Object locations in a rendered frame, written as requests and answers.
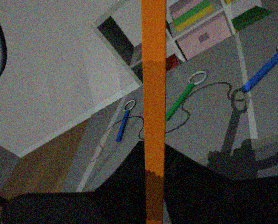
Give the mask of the grey loop with orange handle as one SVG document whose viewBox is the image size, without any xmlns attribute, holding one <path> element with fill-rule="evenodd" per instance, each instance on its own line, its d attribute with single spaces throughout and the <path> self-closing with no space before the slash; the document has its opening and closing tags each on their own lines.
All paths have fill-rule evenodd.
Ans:
<svg viewBox="0 0 278 224">
<path fill-rule="evenodd" d="M 141 0 L 147 224 L 163 224 L 167 0 Z"/>
</svg>

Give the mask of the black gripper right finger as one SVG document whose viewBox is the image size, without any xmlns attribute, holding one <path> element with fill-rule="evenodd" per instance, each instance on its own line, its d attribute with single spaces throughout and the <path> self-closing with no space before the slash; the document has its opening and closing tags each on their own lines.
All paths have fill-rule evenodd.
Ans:
<svg viewBox="0 0 278 224">
<path fill-rule="evenodd" d="M 239 224 L 278 209 L 278 175 L 230 180 L 165 143 L 163 198 L 171 224 Z"/>
</svg>

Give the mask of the blue wand with grey loop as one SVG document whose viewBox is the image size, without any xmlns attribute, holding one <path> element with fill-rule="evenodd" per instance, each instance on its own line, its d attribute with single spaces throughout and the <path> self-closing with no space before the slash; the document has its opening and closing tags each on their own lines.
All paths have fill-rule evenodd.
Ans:
<svg viewBox="0 0 278 224">
<path fill-rule="evenodd" d="M 131 108 L 129 108 L 128 110 L 125 110 L 125 107 L 127 106 L 127 104 L 129 104 L 132 101 L 134 101 L 133 106 Z M 130 110 L 135 106 L 135 104 L 136 104 L 135 100 L 130 100 L 130 101 L 128 101 L 125 104 L 125 106 L 123 108 L 123 110 L 125 111 L 125 114 L 124 114 L 124 117 L 123 117 L 120 129 L 119 129 L 119 132 L 118 132 L 118 135 L 117 135 L 117 138 L 116 138 L 116 142 L 121 142 L 122 136 L 123 136 L 123 133 L 124 133 L 124 130 L 125 130 L 125 126 L 126 126 L 126 123 L 127 123 L 127 120 L 128 120 L 128 116 L 129 116 L 129 113 L 130 113 Z"/>
<path fill-rule="evenodd" d="M 268 61 L 268 63 L 264 64 L 264 66 L 260 69 L 260 71 L 256 72 L 255 75 L 247 81 L 243 87 L 242 90 L 245 92 L 249 92 L 250 89 L 252 89 L 261 79 L 270 72 L 270 70 L 278 64 L 278 52 L 275 56 L 272 56 L 272 58 Z"/>
</svg>

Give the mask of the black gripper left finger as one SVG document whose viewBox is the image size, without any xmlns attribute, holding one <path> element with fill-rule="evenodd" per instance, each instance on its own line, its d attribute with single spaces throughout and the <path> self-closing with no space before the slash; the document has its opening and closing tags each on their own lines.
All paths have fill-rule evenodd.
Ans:
<svg viewBox="0 0 278 224">
<path fill-rule="evenodd" d="M 3 224 L 146 224 L 145 143 L 95 191 L 20 194 L 0 213 Z"/>
</svg>

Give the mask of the green handle with white loop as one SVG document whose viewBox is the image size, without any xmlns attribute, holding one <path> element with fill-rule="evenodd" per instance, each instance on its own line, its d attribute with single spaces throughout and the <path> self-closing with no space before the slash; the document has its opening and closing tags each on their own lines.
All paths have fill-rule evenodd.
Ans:
<svg viewBox="0 0 278 224">
<path fill-rule="evenodd" d="M 190 79 L 193 78 L 195 75 L 204 73 L 205 77 L 200 82 L 191 82 Z M 166 114 L 166 121 L 169 121 L 171 117 L 174 115 L 174 113 L 177 111 L 177 109 L 181 106 L 181 104 L 184 102 L 184 100 L 187 98 L 190 91 L 193 89 L 193 87 L 196 84 L 202 83 L 207 79 L 207 73 L 205 71 L 199 71 L 191 75 L 191 77 L 188 78 L 188 86 L 186 87 L 185 91 L 181 94 L 181 96 L 178 98 L 178 100 L 174 103 L 174 105 L 171 107 L 171 109 Z"/>
</svg>

